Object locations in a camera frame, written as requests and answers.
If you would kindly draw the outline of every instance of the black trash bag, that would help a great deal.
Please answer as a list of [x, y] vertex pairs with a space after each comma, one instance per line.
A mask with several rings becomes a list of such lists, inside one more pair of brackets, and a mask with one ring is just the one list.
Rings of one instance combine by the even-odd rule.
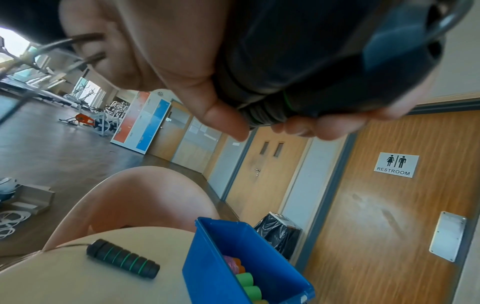
[[282, 215], [272, 213], [264, 217], [254, 229], [272, 245], [284, 258], [290, 260], [300, 237], [300, 229], [282, 222]]

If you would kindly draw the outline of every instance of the beige chair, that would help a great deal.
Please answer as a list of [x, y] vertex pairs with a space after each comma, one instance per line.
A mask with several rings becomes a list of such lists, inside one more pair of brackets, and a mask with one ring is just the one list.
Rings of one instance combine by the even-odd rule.
[[200, 217], [219, 219], [207, 194], [186, 176], [161, 167], [119, 172], [85, 195], [55, 229], [44, 250], [124, 226], [195, 232]]

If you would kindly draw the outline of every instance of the black sleeve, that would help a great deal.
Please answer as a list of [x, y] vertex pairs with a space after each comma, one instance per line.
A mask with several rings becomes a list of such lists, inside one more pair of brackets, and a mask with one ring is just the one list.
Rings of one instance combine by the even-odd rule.
[[0, 27], [12, 30], [25, 39], [39, 44], [48, 44], [63, 39], [66, 36], [59, 19], [60, 1], [2, 1]]

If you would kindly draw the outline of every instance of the round table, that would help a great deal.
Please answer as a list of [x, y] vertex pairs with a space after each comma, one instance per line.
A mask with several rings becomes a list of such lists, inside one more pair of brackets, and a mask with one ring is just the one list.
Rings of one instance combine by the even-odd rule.
[[68, 244], [99, 238], [160, 265], [154, 279], [87, 256], [87, 247], [43, 252], [0, 272], [2, 303], [191, 303], [182, 276], [194, 234], [164, 227], [125, 228], [79, 238]]

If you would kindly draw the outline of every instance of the blue plastic bin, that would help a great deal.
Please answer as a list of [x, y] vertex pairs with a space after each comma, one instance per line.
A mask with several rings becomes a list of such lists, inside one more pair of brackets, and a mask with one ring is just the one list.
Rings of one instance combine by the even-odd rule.
[[223, 255], [237, 257], [269, 304], [300, 304], [313, 286], [250, 225], [199, 217], [183, 265], [192, 304], [251, 304]]

